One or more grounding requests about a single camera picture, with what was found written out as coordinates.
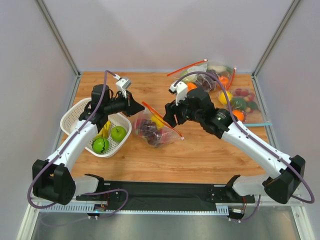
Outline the yellow fake pear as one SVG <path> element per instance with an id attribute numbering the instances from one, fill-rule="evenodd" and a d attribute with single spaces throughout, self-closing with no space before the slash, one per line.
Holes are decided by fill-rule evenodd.
<path id="1" fill-rule="evenodd" d="M 157 127 L 158 129 L 163 129 L 164 126 L 165 126 L 162 118 L 159 117 L 159 116 L 157 116 L 157 115 L 153 115 L 153 116 L 150 118 L 150 120 L 151 120 L 152 123 L 155 123 L 155 125 L 156 125 L 156 127 Z"/>

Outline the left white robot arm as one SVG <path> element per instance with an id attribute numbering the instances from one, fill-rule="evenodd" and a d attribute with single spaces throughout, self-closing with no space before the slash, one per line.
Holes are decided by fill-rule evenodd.
<path id="1" fill-rule="evenodd" d="M 61 146 L 45 160 L 38 159 L 32 166 L 32 182 L 27 191 L 31 196 L 48 200 L 52 205 L 67 205 L 75 196 L 102 194 L 103 178 L 86 174 L 73 178 L 71 171 L 82 151 L 102 130 L 112 115 L 123 113 L 127 117 L 138 114 L 147 104 L 138 103 L 132 93 L 119 87 L 116 96 L 106 84 L 95 85 L 90 101 L 85 105 L 75 128 Z"/>

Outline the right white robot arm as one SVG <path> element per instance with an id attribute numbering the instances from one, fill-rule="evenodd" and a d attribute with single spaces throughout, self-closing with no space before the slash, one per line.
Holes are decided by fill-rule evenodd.
<path id="1" fill-rule="evenodd" d="M 239 196 L 267 195 L 280 204 L 294 196 L 305 170 L 301 156 L 291 157 L 257 137 L 228 110 L 216 108 L 202 88 L 171 86 L 169 92 L 175 100 L 165 105 L 163 119 L 171 127 L 186 121 L 199 123 L 207 133 L 242 150 L 265 170 L 265 175 L 235 175 L 229 185 Z"/>

